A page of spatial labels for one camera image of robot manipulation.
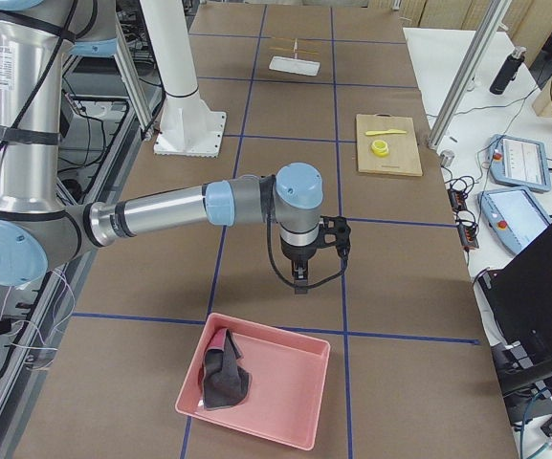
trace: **yellow knife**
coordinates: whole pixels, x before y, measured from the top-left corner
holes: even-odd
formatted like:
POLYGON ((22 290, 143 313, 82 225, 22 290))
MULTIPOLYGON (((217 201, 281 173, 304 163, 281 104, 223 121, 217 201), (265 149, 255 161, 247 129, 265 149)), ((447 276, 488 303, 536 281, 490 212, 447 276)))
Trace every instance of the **yellow knife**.
POLYGON ((383 136, 384 134, 407 134, 408 131, 401 129, 388 129, 386 131, 366 131, 366 136, 383 136))

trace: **yellow ring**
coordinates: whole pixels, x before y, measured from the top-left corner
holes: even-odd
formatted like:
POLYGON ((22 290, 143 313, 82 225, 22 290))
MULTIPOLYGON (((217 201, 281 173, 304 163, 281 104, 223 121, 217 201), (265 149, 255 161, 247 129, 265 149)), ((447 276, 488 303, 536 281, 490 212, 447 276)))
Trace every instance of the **yellow ring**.
POLYGON ((388 144, 380 139, 373 141, 371 143, 371 151, 373 151, 375 156, 379 156, 380 158, 388 156, 388 144))

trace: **white table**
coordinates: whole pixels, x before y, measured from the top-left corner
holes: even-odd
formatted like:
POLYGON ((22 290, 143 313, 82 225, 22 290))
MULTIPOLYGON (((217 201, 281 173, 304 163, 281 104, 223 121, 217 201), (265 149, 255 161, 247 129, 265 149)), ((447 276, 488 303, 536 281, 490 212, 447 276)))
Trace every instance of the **white table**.
MULTIPOLYGON (((474 32, 405 29, 405 34, 414 72, 422 91, 425 109, 429 115, 429 123, 432 124, 435 117, 431 115, 436 116, 439 113, 474 32)), ((537 87, 528 69, 522 66, 516 80, 510 83, 501 96, 496 96, 488 91, 505 57, 513 49, 514 45, 506 33, 496 34, 475 73, 475 88, 465 95, 457 112, 463 112, 474 107, 506 105, 516 99, 524 98, 533 91, 533 88, 537 87)), ((544 80, 548 77, 549 75, 544 74, 541 79, 544 80)), ((453 176, 472 175, 476 178, 479 177, 480 169, 477 165, 476 152, 486 147, 494 134, 504 133, 506 126, 523 103, 518 117, 508 129, 507 134, 543 142, 547 156, 552 158, 552 119, 538 117, 532 108, 532 103, 539 93, 538 88, 525 102, 519 101, 506 108, 490 108, 455 116, 447 135, 437 148, 437 152, 450 149, 455 153, 453 164, 450 167, 453 176)), ((482 161, 485 155, 485 152, 480 155, 482 161)), ((484 170, 480 183, 475 185, 467 200, 467 206, 475 216, 479 214, 477 194, 483 189, 502 187, 495 184, 491 178, 486 181, 486 174, 487 171, 484 170)), ((444 177, 449 178, 446 171, 444 171, 444 177)), ((552 214, 552 190, 543 194, 536 193, 536 197, 543 208, 552 214)), ((471 277, 488 267, 502 268, 513 258, 513 255, 505 250, 504 246, 497 240, 483 217, 480 224, 478 235, 480 249, 470 253, 469 273, 471 277)), ((487 337, 491 344, 496 344, 503 338, 497 331, 494 318, 482 292, 478 287, 475 288, 475 296, 482 312, 487 337)), ((539 426, 548 418, 549 416, 534 420, 525 430, 524 455, 526 457, 546 440, 546 437, 539 430, 539 426)), ((541 458, 552 459, 552 447, 545 451, 541 458)))

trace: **black bottle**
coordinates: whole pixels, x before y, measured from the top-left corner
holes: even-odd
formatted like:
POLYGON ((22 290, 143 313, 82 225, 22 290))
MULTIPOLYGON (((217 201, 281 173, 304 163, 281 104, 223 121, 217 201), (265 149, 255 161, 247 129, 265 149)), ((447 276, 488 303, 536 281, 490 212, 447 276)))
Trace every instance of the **black bottle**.
POLYGON ((509 82, 516 79, 518 68, 522 65, 522 62, 524 62, 524 53, 526 53, 526 48, 517 46, 514 52, 507 56, 505 62, 503 62, 501 66, 501 70, 499 70, 497 76, 495 76, 495 81, 493 81, 493 84, 490 86, 491 93, 503 94, 509 82))

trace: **white base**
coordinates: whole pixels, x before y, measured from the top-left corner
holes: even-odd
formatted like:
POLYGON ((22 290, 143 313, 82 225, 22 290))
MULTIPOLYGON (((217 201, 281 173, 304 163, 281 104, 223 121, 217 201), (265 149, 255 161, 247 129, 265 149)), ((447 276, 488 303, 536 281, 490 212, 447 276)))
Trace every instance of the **white base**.
POLYGON ((156 154, 218 156, 227 114, 211 112, 196 96, 188 99, 167 98, 161 118, 161 134, 154 144, 156 154))
POLYGON ((269 70, 286 72, 287 74, 306 75, 315 77, 320 69, 320 63, 312 60, 292 59, 275 55, 269 64, 269 70))

